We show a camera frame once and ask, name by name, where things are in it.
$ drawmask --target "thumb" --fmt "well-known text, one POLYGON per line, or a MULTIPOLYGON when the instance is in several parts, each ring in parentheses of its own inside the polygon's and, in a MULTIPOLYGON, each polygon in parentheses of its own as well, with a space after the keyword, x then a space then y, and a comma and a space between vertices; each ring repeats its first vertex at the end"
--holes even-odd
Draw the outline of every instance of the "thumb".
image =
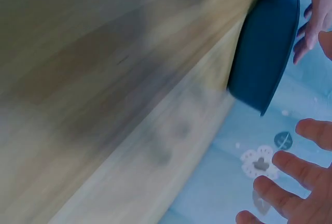
POLYGON ((325 15, 317 10, 312 10, 311 18, 306 27, 306 44, 309 49, 313 49, 316 42, 318 33, 322 30, 325 15))
POLYGON ((325 55, 332 60, 332 32, 321 31, 318 35, 318 40, 325 55))

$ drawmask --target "leaf print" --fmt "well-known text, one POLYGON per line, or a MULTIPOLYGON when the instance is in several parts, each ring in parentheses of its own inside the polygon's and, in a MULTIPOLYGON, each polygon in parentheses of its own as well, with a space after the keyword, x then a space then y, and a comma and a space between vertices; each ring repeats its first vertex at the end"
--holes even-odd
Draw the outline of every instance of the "leaf print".
POLYGON ((288 150, 293 145, 293 139, 289 132, 281 132, 274 137, 274 143, 279 150, 288 150))

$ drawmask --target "white flower print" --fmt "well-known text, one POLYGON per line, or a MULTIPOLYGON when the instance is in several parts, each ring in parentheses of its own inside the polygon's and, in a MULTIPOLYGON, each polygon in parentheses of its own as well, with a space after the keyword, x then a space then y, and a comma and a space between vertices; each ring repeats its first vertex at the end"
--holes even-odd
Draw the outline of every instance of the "white flower print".
POLYGON ((267 176, 271 180, 278 178, 278 168, 272 164, 273 150, 270 146, 262 145, 257 151, 247 150, 242 156, 242 170, 250 178, 267 176))

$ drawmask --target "hand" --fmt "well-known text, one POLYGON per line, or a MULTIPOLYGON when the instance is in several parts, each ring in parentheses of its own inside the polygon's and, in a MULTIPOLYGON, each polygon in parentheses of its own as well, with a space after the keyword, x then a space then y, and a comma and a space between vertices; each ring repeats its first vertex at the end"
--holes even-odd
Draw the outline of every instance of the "hand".
MULTIPOLYGON (((296 132, 319 147, 332 150, 332 122, 302 120, 296 132)), ((332 223, 332 165, 323 168, 307 162, 285 151, 278 151, 272 159, 281 171, 293 177, 311 194, 302 199, 287 192, 267 177, 257 177, 254 189, 260 197, 270 203, 288 224, 326 224, 332 223)), ((238 213, 237 224, 260 224, 248 211, 238 213)))
POLYGON ((294 46, 294 64, 297 64, 302 57, 314 48, 318 33, 326 31, 332 23, 332 0, 312 0, 312 3, 305 10, 304 17, 308 18, 311 14, 309 22, 304 24, 297 33, 297 37, 305 35, 294 46))

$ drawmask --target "wood grain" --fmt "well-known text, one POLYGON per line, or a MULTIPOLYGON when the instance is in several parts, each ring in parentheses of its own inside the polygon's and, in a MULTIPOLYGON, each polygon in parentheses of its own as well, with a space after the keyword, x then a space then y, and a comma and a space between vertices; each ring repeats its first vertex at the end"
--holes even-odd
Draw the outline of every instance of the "wood grain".
POLYGON ((191 79, 222 92, 252 1, 0 0, 0 222, 46 223, 221 39, 191 79))

